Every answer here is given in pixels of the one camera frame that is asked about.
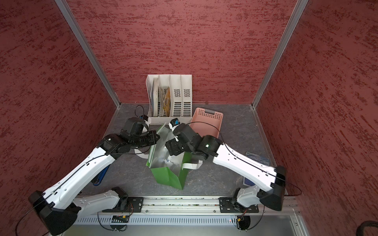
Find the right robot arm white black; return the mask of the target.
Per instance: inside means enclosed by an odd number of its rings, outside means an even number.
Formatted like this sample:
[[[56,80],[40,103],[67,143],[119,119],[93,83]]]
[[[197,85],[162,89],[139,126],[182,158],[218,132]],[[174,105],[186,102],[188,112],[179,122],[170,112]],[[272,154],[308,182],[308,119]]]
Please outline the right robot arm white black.
[[[269,209],[281,211],[286,186],[286,168],[258,163],[233,150],[222,140],[212,136],[200,136],[189,125],[178,119],[169,123],[174,139],[165,143],[171,156],[191,153],[201,161],[211,159],[213,163],[232,170],[252,181],[254,186],[238,188],[231,198],[233,208],[245,211],[252,205],[262,204]]]

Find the white printed ice pack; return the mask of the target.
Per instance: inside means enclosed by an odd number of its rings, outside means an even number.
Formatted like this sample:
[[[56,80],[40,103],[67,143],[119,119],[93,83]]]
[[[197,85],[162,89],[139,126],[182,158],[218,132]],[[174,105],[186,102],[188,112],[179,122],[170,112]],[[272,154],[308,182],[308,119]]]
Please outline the white printed ice pack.
[[[169,156],[167,159],[164,161],[167,165],[175,165],[175,158],[172,156]]]

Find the green insulated delivery bag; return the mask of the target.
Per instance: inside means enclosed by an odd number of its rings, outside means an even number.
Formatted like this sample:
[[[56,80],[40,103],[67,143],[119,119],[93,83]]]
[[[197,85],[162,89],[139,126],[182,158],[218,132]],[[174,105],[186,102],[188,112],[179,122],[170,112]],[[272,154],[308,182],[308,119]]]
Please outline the green insulated delivery bag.
[[[203,161],[195,161],[191,153],[184,152],[172,156],[175,158],[175,165],[167,165],[164,161],[171,155],[169,155],[165,143],[173,139],[174,136],[165,124],[157,129],[157,134],[160,135],[157,144],[151,146],[147,154],[138,153],[137,156],[147,160],[146,166],[151,170],[157,183],[182,190],[188,172],[199,169]]]

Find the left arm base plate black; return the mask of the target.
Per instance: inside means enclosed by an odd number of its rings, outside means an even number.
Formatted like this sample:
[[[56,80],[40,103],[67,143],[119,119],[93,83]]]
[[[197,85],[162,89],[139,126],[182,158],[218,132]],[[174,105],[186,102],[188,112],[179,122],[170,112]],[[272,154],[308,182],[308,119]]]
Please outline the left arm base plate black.
[[[141,213],[143,202],[143,197],[122,197],[114,208],[102,212]]]

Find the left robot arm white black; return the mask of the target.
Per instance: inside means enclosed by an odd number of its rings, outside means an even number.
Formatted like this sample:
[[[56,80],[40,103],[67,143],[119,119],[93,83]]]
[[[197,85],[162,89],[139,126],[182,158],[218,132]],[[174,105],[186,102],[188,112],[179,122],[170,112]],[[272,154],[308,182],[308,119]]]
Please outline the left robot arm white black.
[[[90,197],[79,193],[106,167],[133,149],[151,147],[160,136],[149,130],[151,118],[146,115],[127,119],[119,134],[105,136],[93,151],[69,174],[44,191],[29,196],[33,209],[48,229],[58,236],[68,230],[76,220],[103,210],[126,211],[128,195],[119,187]]]

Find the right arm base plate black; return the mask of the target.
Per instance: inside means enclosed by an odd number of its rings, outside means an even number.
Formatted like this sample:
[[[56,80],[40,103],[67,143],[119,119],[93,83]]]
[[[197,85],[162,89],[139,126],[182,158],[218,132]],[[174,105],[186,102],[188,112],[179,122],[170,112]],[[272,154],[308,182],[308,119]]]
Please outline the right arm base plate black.
[[[259,213],[257,205],[244,207],[241,204],[235,202],[231,197],[220,197],[219,207],[221,213]]]

